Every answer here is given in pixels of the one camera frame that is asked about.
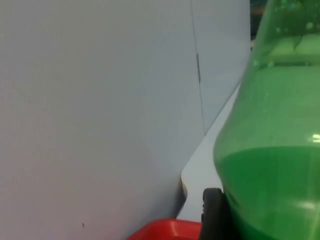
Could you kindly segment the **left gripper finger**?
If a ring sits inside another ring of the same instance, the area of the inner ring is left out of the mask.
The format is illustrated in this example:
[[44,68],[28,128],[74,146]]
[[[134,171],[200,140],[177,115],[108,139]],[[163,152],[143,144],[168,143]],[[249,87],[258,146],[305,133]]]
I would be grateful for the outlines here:
[[240,240],[226,195],[220,188],[203,191],[200,240]]

